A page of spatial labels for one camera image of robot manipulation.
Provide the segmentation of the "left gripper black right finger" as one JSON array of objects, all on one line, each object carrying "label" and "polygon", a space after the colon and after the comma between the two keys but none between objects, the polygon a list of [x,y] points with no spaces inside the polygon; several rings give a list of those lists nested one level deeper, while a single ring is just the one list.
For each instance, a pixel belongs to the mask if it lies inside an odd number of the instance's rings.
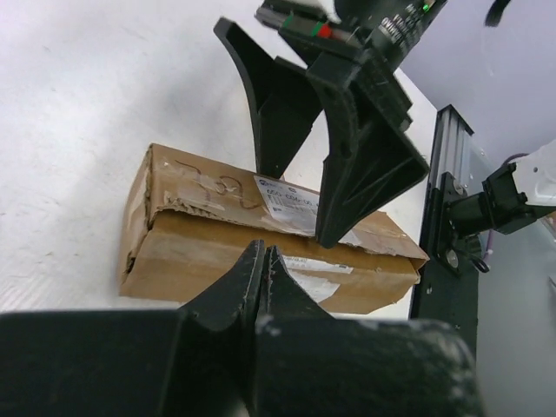
[{"label": "left gripper black right finger", "polygon": [[255,324],[260,416],[481,416],[466,343],[440,321],[336,319],[265,254]]}]

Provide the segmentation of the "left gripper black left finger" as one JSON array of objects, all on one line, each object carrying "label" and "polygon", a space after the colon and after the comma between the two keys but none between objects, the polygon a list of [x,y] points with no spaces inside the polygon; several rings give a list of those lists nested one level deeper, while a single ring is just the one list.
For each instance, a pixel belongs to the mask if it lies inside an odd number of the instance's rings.
[{"label": "left gripper black left finger", "polygon": [[254,409],[254,324],[265,255],[176,309],[1,316],[4,416],[233,416]]}]

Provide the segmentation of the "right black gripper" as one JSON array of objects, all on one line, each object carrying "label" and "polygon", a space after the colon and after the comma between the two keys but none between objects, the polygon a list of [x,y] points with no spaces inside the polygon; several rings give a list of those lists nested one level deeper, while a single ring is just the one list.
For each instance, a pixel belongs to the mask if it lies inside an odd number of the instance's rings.
[{"label": "right black gripper", "polygon": [[[329,153],[315,229],[322,247],[332,248],[359,221],[427,177],[429,166],[406,134],[412,103],[392,71],[445,4],[335,1],[328,13],[318,1],[263,2],[255,18],[292,38],[290,47],[312,63],[307,76],[302,67],[271,57],[235,22],[222,17],[216,23],[214,33],[248,99],[257,173],[282,176],[325,112]],[[324,50],[373,52],[379,60],[369,53],[360,62],[318,56]]]}]

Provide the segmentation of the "brown cardboard express box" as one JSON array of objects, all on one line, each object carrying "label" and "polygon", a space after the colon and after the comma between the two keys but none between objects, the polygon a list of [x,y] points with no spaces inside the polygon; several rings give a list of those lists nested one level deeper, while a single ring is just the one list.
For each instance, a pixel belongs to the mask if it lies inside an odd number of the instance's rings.
[{"label": "brown cardboard express box", "polygon": [[120,294],[190,301],[254,240],[278,247],[295,281],[331,313],[369,314],[419,282],[427,255],[387,214],[324,248],[314,237],[318,202],[313,190],[151,144],[125,206]]}]

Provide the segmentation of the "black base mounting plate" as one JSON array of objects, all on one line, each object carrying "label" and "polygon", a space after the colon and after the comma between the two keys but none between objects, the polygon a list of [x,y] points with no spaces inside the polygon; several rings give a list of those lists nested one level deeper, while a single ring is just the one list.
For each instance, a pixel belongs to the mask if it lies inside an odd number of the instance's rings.
[{"label": "black base mounting plate", "polygon": [[448,172],[427,185],[420,247],[429,261],[420,269],[420,283],[412,293],[409,317],[444,321],[476,353],[480,271],[478,235],[459,237],[448,218],[447,204],[467,196]]}]

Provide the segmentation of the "aluminium frame rail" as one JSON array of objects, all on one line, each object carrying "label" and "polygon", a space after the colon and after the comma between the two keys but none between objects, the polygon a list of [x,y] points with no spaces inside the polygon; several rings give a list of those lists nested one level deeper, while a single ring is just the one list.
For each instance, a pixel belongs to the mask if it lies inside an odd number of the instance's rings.
[{"label": "aluminium frame rail", "polygon": [[420,232],[420,245],[423,248],[434,225],[434,221],[430,219],[434,206],[433,189],[440,187],[441,176],[445,172],[459,180],[461,185],[468,181],[472,136],[473,129],[452,104],[437,112]]}]

